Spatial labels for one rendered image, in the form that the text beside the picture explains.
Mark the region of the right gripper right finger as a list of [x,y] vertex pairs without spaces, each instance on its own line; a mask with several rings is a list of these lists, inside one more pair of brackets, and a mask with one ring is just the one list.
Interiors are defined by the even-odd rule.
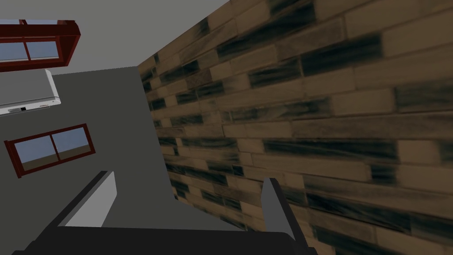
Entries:
[[266,230],[288,234],[299,244],[306,244],[306,238],[275,178],[266,178],[261,192],[261,205]]

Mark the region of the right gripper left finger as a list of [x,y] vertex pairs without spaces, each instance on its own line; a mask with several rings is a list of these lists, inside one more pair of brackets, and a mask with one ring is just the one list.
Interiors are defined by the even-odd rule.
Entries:
[[58,215],[56,225],[101,227],[116,196],[114,172],[100,171]]

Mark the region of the red framed window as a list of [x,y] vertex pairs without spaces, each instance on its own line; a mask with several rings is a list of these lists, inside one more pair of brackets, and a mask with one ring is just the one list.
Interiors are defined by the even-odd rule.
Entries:
[[87,124],[5,140],[18,178],[94,154]]
[[69,66],[80,36],[74,20],[0,19],[0,73]]

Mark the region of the white flat appliance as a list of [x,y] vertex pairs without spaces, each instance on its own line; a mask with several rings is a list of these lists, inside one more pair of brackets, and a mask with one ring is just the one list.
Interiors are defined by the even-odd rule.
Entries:
[[48,108],[60,103],[49,70],[0,73],[0,116]]

